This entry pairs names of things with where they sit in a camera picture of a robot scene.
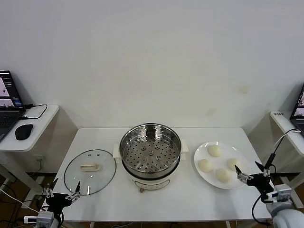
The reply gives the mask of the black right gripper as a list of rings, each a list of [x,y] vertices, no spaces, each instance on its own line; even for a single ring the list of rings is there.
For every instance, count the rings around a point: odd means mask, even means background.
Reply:
[[[240,180],[242,183],[247,183],[248,186],[256,187],[260,194],[267,194],[273,191],[273,187],[270,184],[270,176],[264,176],[264,175],[271,175],[271,167],[274,168],[274,173],[276,172],[276,166],[273,164],[270,164],[269,167],[265,167],[262,164],[255,162],[257,167],[263,172],[259,174],[253,174],[253,175],[247,175],[243,173],[240,168],[235,165],[236,173],[237,173],[237,179]]]

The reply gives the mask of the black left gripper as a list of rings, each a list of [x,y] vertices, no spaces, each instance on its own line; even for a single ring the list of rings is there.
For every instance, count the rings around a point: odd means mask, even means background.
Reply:
[[[53,189],[57,181],[58,178],[56,178],[51,184],[44,188],[44,194],[47,198],[47,211],[54,212],[55,214],[60,214],[65,207],[69,207],[71,205],[71,200],[77,200],[80,197],[80,181],[76,186],[75,192],[70,195],[53,193]]]

